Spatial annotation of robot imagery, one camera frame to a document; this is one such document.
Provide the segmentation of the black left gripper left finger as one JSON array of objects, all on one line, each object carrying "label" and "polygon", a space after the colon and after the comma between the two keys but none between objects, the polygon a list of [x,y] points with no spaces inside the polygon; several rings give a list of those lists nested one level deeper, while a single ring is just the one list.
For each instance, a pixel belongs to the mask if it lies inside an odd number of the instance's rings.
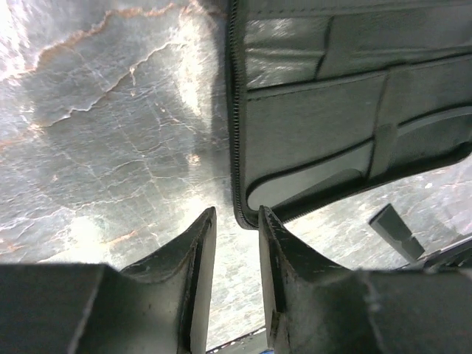
[{"label": "black left gripper left finger", "polygon": [[217,215],[160,249],[106,264],[1,266],[3,353],[204,353]]}]

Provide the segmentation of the black zippered tool case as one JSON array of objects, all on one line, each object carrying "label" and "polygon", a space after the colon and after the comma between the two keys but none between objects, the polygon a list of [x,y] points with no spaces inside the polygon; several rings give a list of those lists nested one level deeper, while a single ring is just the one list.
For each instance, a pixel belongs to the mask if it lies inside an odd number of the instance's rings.
[{"label": "black zippered tool case", "polygon": [[469,1],[231,1],[237,222],[282,221],[471,154]]}]

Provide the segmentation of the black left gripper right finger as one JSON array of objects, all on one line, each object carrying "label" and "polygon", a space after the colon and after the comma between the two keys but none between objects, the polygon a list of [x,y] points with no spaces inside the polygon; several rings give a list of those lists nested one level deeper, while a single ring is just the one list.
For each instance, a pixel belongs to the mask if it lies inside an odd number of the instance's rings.
[{"label": "black left gripper right finger", "polygon": [[469,353],[471,267],[350,270],[259,210],[266,338],[275,353]]}]

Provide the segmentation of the black straight comb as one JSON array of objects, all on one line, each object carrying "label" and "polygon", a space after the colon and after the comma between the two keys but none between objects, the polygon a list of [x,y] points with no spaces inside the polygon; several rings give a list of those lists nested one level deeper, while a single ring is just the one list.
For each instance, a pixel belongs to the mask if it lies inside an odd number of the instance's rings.
[{"label": "black straight comb", "polygon": [[391,204],[375,214],[369,226],[409,263],[415,262],[425,252]]}]

